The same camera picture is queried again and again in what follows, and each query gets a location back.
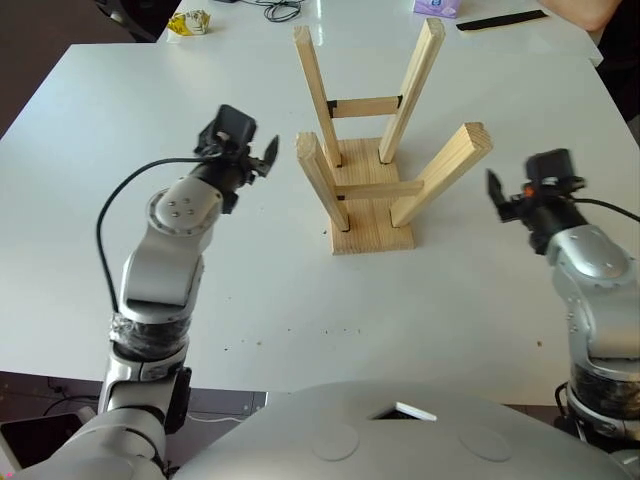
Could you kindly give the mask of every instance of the yellow snack wrapper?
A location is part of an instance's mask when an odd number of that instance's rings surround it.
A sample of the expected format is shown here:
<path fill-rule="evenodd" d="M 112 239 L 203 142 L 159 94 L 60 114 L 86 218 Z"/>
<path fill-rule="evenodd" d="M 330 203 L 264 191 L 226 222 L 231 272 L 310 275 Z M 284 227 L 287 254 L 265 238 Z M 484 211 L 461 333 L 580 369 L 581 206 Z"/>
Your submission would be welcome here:
<path fill-rule="evenodd" d="M 186 13 L 174 13 L 167 27 L 182 36 L 203 35 L 209 27 L 209 15 L 204 10 L 191 10 Z"/>

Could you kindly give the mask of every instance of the purple box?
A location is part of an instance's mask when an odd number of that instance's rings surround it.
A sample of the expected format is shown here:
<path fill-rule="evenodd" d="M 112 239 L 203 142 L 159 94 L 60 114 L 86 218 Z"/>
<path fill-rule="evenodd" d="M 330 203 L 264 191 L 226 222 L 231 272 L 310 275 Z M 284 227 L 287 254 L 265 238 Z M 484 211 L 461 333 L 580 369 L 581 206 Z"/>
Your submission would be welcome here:
<path fill-rule="evenodd" d="M 413 11 L 425 15 L 456 18 L 458 7 L 460 7 L 460 0 L 416 0 Z"/>

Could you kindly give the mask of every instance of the wooden leg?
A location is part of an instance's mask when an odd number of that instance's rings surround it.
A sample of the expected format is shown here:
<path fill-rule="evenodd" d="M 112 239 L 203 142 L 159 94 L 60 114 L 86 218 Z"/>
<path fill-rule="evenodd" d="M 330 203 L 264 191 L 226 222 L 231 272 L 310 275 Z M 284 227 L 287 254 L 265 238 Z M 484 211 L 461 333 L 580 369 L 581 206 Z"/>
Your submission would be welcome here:
<path fill-rule="evenodd" d="M 336 183 L 315 133 L 299 133 L 296 139 L 298 161 L 313 185 L 333 223 L 342 232 L 349 230 L 347 209 L 336 198 Z"/>
<path fill-rule="evenodd" d="M 429 18 L 424 22 L 416 49 L 411 56 L 404 82 L 402 82 L 400 92 L 402 103 L 398 113 L 387 124 L 387 129 L 380 141 L 379 154 L 382 163 L 391 163 L 393 161 L 393 156 L 407 127 L 413 107 L 418 102 L 424 82 L 438 55 L 440 45 L 444 41 L 444 35 L 444 26 L 440 20 Z"/>
<path fill-rule="evenodd" d="M 316 51 L 313 48 L 309 27 L 295 27 L 293 30 L 293 39 L 298 50 L 300 63 L 304 70 L 304 75 L 309 85 L 313 105 L 316 107 L 316 114 L 324 136 L 324 142 L 327 146 L 327 155 L 331 165 L 339 167 L 342 165 L 340 159 L 340 149 L 338 148 L 338 139 L 336 131 L 333 128 L 329 107 L 327 106 L 327 95 L 324 91 L 322 76 L 320 75 L 320 67 L 316 58 Z"/>
<path fill-rule="evenodd" d="M 493 148 L 482 123 L 465 123 L 451 137 L 416 180 L 423 180 L 422 190 L 414 197 L 404 197 L 391 205 L 394 227 L 407 225 L 421 208 L 433 201 Z"/>

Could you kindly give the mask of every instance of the black strap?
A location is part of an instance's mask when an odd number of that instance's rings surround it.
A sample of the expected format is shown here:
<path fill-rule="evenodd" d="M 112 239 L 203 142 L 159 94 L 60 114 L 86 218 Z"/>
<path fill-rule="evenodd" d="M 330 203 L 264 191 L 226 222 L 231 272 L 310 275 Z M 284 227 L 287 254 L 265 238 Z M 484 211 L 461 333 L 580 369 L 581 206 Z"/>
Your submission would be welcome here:
<path fill-rule="evenodd" d="M 499 17 L 485 18 L 473 22 L 458 23 L 458 30 L 482 30 L 483 28 L 503 27 L 513 23 L 528 22 L 537 18 L 548 16 L 542 10 L 531 10 L 530 12 L 514 13 L 511 15 L 500 15 Z"/>

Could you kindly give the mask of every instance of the wooden stool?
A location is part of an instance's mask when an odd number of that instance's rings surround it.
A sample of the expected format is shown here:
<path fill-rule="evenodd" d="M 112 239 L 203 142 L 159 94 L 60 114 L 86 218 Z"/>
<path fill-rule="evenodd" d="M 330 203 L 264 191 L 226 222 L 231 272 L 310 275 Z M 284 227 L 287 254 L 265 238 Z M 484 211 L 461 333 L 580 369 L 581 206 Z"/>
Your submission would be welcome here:
<path fill-rule="evenodd" d="M 491 151 L 481 123 L 465 123 L 415 180 L 401 182 L 393 162 L 427 75 L 444 40 L 444 27 L 427 19 L 394 97 L 327 101 L 308 27 L 294 40 L 325 140 L 300 133 L 298 161 L 331 218 L 334 254 L 415 248 L 410 221 Z M 393 115 L 382 138 L 338 140 L 332 119 Z"/>

